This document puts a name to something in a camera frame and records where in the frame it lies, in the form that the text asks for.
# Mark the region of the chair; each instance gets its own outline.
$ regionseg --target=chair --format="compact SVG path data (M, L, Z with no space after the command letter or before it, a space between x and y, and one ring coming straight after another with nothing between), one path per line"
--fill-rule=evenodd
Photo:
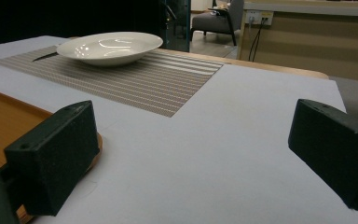
M204 35L207 32L231 35L234 46L237 46L234 31L241 28L243 2L244 0L232 0L228 10L213 9L216 15L205 12L195 16L192 20L190 41L193 39L194 31L199 30L203 31Z

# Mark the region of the beige wall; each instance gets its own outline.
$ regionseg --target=beige wall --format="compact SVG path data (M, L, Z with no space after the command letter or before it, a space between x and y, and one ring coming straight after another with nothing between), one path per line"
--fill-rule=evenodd
M258 27L241 33L239 59L248 60ZM358 17L275 12L263 28L255 62L358 80Z
M208 7L212 7L213 0L191 0L192 11L204 11Z

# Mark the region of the gray placemat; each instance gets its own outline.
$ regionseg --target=gray placemat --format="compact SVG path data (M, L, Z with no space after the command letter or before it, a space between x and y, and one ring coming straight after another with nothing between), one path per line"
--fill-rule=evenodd
M52 46L0 59L0 65L167 117L223 65L156 50L120 67L96 67L61 55L33 62L55 50Z

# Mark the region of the black cable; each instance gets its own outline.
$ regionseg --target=black cable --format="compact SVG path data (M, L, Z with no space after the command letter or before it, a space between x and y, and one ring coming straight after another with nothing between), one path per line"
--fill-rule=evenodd
M252 57L252 51L253 51L253 47L255 45L255 53L253 55L253 59L252 59L252 62L255 61L255 54L257 52L257 47L258 47L258 41L260 40L260 36L261 36L261 29L263 28L263 25L264 23L267 21L267 18L263 18L261 19L261 24L260 24L260 27L258 28L258 32L257 32L257 35L255 36L255 39L254 39L254 42L252 43L252 46L251 46L251 49L249 50L249 58L248 58L248 61L250 62L251 61L251 57Z

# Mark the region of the white table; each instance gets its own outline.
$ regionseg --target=white table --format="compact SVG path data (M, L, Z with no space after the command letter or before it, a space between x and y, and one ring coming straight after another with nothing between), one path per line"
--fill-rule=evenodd
M0 59L65 41L0 45ZM172 117L0 66L0 92L51 112L94 105L103 155L43 223L358 223L287 146L298 98L345 110L334 81L225 65Z

